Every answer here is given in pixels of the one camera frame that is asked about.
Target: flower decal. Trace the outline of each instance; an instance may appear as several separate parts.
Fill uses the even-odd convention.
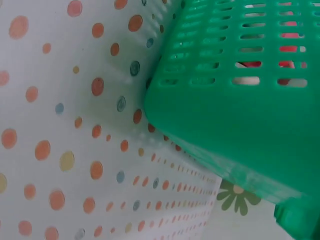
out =
[[[235,200],[234,211],[237,213],[240,209],[240,214],[242,216],[245,216],[248,213],[246,200],[251,205],[257,205],[261,201],[260,197],[257,197],[255,194],[246,191],[243,188],[234,185],[226,180],[222,180],[220,189],[222,191],[216,196],[216,199],[218,201],[225,199],[224,203],[221,206],[221,209],[223,211],[226,211],[228,208],[230,208],[231,204]]]

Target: green plastic basket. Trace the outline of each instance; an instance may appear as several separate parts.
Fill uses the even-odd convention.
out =
[[[187,0],[145,98],[207,168],[320,239],[320,0]]]

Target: yellow dot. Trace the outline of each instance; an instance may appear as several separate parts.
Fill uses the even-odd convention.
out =
[[[138,150],[138,154],[139,154],[140,157],[142,157],[145,154],[145,150],[140,147],[139,150]]]
[[[78,66],[74,66],[73,67],[73,73],[77,74],[79,72],[79,67]]]
[[[73,168],[75,163],[75,156],[72,151],[66,151],[60,157],[60,169],[65,172]]]
[[[0,194],[2,194],[7,188],[6,176],[0,173]]]
[[[132,223],[129,222],[126,226],[125,226],[125,229],[124,229],[124,232],[127,234],[131,231],[131,228],[132,228]]]

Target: polka dot pattern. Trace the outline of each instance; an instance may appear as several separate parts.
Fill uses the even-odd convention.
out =
[[[95,39],[102,37],[102,35],[104,34],[104,31],[105,31],[105,27],[100,22],[97,22],[92,26],[92,36]]]
[[[134,15],[130,18],[128,29],[130,32],[136,32],[138,31],[143,23],[143,18],[140,15]]]
[[[68,0],[40,8],[30,1],[18,11],[0,0],[7,13],[0,209],[12,202],[0,216],[0,235],[170,240],[201,233],[215,178],[143,112],[153,84],[148,63],[158,61],[182,5]],[[16,211],[16,202],[27,211]]]
[[[26,16],[15,17],[10,24],[9,36],[14,40],[22,39],[29,30],[29,20]]]

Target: orange dot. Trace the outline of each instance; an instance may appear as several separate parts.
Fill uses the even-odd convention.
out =
[[[38,142],[34,149],[35,158],[39,161],[47,159],[50,154],[50,149],[50,142],[48,140]]]
[[[165,180],[162,184],[162,189],[163,190],[167,190],[169,187],[169,181],[168,180]]]
[[[162,225],[163,222],[164,222],[164,219],[161,218],[161,220],[160,220],[160,222],[159,222],[159,225],[158,225],[159,228],[161,227],[161,225]]]
[[[181,151],[181,147],[178,146],[178,145],[175,145],[175,150],[177,150],[178,152],[180,152],[180,151]]]
[[[83,202],[83,211],[86,214],[92,213],[92,211],[95,209],[96,202],[93,197],[87,197]]]
[[[126,152],[129,148],[129,143],[127,140],[123,140],[120,145],[120,149],[122,152]]]
[[[16,130],[7,128],[1,134],[1,143],[5,149],[12,149],[17,143]]]
[[[24,197],[28,200],[31,200],[36,195],[36,187],[33,184],[27,184],[24,186]]]
[[[95,39],[100,38],[104,34],[105,27],[102,23],[98,22],[92,26],[92,36]]]
[[[180,190],[181,190],[181,187],[182,187],[182,183],[180,182],[179,184],[178,184],[178,187],[177,187],[177,192],[180,192]]]
[[[59,238],[58,230],[53,226],[48,227],[45,230],[44,237],[46,240],[58,240]]]
[[[9,82],[10,76],[7,71],[0,71],[0,87],[6,85]]]
[[[10,24],[9,36],[12,39],[21,39],[23,38],[29,29],[29,21],[26,16],[17,16],[15,17]]]
[[[105,88],[105,83],[101,77],[95,78],[91,83],[91,92],[96,97],[103,93],[104,88]]]
[[[29,103],[34,102],[38,97],[38,88],[35,86],[29,87],[25,92],[25,98]]]
[[[141,118],[142,118],[142,111],[141,111],[141,109],[137,109],[133,114],[133,122],[135,124],[138,124],[138,123],[140,123]]]
[[[154,133],[155,130],[156,130],[155,127],[152,126],[150,123],[148,123],[148,131],[149,131],[150,133]]]
[[[133,186],[135,186],[135,185],[138,183],[139,178],[140,178],[140,176],[136,176],[136,177],[134,178],[133,183],[132,183]]]
[[[123,9],[128,3],[128,0],[115,0],[114,8],[117,10]]]
[[[161,201],[157,201],[156,205],[155,205],[155,210],[157,210],[157,211],[160,210],[161,206],[162,206],[162,202]]]
[[[104,172],[104,167],[102,166],[101,162],[94,161],[93,163],[91,163],[90,174],[93,180],[97,180],[101,178],[103,172]]]
[[[92,128],[92,137],[94,139],[98,138],[100,135],[101,135],[101,126],[100,125],[95,125],[93,128]]]
[[[94,230],[93,236],[95,238],[97,238],[97,237],[99,237],[101,235],[101,233],[102,233],[102,226],[100,225]]]
[[[18,229],[22,236],[30,236],[32,233],[32,225],[29,221],[19,222]]]
[[[82,125],[82,118],[78,116],[76,120],[74,120],[74,127],[78,129],[81,127],[81,125]]]
[[[124,209],[125,206],[126,206],[126,202],[124,201],[124,202],[121,204],[120,208],[121,208],[121,209]]]
[[[109,212],[113,206],[114,206],[114,203],[112,201],[109,202],[108,205],[106,206],[106,211]]]
[[[117,42],[113,43],[110,47],[110,54],[111,56],[117,56],[120,50],[120,46]]]
[[[146,222],[145,221],[141,221],[138,225],[138,232],[141,232],[144,227],[145,227]]]
[[[82,12],[82,3],[78,0],[73,0],[69,3],[67,13],[70,17],[78,17]]]
[[[138,31],[143,23],[142,16],[140,15],[134,15],[130,18],[128,28],[130,32],[136,32]]]
[[[44,54],[48,54],[50,53],[51,51],[51,44],[50,43],[45,43],[43,46],[42,46],[42,52]]]
[[[65,205],[65,195],[61,190],[56,190],[50,193],[49,203],[53,210],[60,210]]]
[[[148,181],[149,181],[149,178],[146,176],[145,179],[144,179],[143,182],[142,182],[142,186],[143,186],[143,187],[147,186]]]

